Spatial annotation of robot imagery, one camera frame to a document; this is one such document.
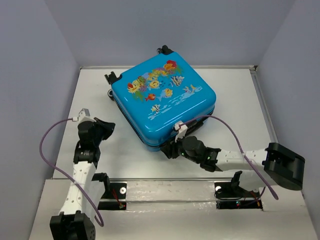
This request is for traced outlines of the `blue hard-shell suitcase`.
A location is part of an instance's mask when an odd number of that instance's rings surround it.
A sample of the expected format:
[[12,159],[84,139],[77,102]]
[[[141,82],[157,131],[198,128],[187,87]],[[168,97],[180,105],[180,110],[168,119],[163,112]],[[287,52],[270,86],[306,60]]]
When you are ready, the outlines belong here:
[[108,95],[142,143],[157,152],[176,136],[175,124],[195,119],[192,131],[215,109],[208,83],[167,45],[157,55],[116,75],[105,75]]

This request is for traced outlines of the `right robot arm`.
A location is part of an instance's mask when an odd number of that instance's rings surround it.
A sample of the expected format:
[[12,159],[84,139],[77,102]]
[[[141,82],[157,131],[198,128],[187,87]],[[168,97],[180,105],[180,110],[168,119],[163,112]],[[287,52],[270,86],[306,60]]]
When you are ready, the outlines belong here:
[[195,136],[187,136],[166,142],[160,150],[168,159],[184,157],[207,172],[234,171],[226,191],[235,196],[275,185],[291,191],[303,188],[305,159],[276,142],[241,152],[208,147]]

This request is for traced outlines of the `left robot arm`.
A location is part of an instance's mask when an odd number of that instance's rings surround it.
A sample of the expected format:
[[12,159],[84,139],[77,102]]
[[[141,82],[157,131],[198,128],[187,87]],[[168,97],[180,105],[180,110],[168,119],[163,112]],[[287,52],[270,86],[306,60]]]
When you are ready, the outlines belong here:
[[55,240],[94,240],[96,225],[105,225],[98,210],[101,198],[110,194],[109,176],[97,173],[100,144],[114,132],[113,122],[98,118],[81,120],[77,125],[79,140],[73,155],[73,171],[65,201],[49,228]]

